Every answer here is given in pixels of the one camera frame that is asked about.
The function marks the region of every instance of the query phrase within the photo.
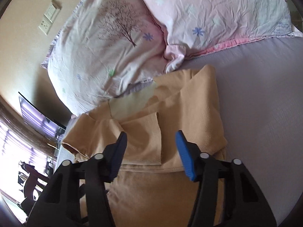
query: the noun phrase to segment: tree print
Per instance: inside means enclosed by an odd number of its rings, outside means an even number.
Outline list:
[[[141,31],[143,22],[139,20],[140,12],[133,4],[125,0],[107,1],[99,9],[102,18],[100,20],[102,35],[99,39],[109,38],[116,40],[125,37],[135,47],[131,32]]]

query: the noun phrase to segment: wall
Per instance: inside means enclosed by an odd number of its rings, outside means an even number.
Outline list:
[[[18,92],[41,112],[66,124],[70,112],[40,67],[54,39],[80,0],[57,0],[62,10],[46,36],[38,28],[51,0],[12,0],[0,19],[0,95],[21,114]]]

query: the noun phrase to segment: pillow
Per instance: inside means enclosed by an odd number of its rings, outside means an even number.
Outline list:
[[[82,6],[82,4],[83,4],[84,1],[85,1],[85,0],[81,0],[81,1],[78,3],[78,5],[76,6],[76,8],[75,8],[74,11],[73,11],[73,14],[75,13],[75,11],[78,9],[79,6]],[[54,40],[51,42],[51,44],[50,44],[50,46],[49,46],[49,49],[48,49],[48,51],[47,51],[46,57],[45,57],[44,61],[40,64],[40,66],[43,67],[43,68],[45,68],[45,69],[47,69],[47,67],[48,67],[49,58],[50,58],[50,56],[51,56],[51,54],[52,54],[52,52],[53,52],[54,46],[56,45],[56,43],[57,43],[57,41],[58,41],[60,32],[58,32],[58,34],[56,35],[56,37],[54,38]]]
[[[130,84],[180,65],[142,0],[82,0],[61,29],[48,59],[60,100],[76,115],[121,95]]]
[[[144,0],[169,48],[186,57],[291,32],[286,0]]]

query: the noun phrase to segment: folded towel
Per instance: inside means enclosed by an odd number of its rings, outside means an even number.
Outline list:
[[[223,159],[221,151],[217,159]],[[138,173],[120,171],[107,185],[107,198],[116,227],[186,227],[199,183],[184,172]],[[224,183],[219,180],[214,225],[223,209]],[[87,216],[86,199],[80,200],[81,216]]]
[[[80,116],[63,140],[64,147],[84,161],[125,131],[128,145],[121,170],[162,173],[183,171],[175,145],[175,133],[180,129],[203,152],[215,154],[225,147],[212,66],[172,72],[154,81],[157,87],[142,110],[114,119],[109,102],[103,102]]]

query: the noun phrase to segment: gray bed sheet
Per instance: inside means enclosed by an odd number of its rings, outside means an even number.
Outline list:
[[[280,224],[303,192],[303,38],[270,38],[185,61],[216,68],[227,160],[249,169]]]

